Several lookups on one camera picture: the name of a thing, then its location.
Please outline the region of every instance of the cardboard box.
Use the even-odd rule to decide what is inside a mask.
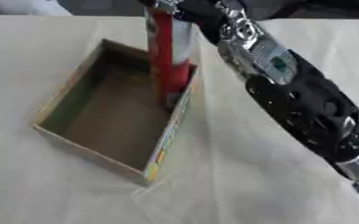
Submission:
[[[58,148],[151,183],[196,88],[195,66],[191,73],[169,113],[158,104],[148,53],[104,39],[42,107],[33,127]]]

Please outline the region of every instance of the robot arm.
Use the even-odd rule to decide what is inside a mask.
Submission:
[[[253,99],[359,192],[359,108],[323,73],[252,21],[241,0],[144,0],[196,23]]]

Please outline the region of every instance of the red can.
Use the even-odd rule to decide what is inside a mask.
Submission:
[[[172,109],[189,81],[192,25],[157,10],[146,11],[151,75],[159,101]]]

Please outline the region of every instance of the black robot arm segment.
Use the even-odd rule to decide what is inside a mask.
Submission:
[[[323,73],[248,18],[242,0],[156,0],[196,23],[252,98],[359,192],[359,108]]]

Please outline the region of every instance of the table surface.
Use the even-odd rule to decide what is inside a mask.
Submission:
[[[359,105],[359,20],[263,25]],[[53,148],[29,123],[102,38],[145,49],[144,20],[0,16],[0,223],[359,224],[350,183],[279,128],[203,37],[203,79],[151,187]]]

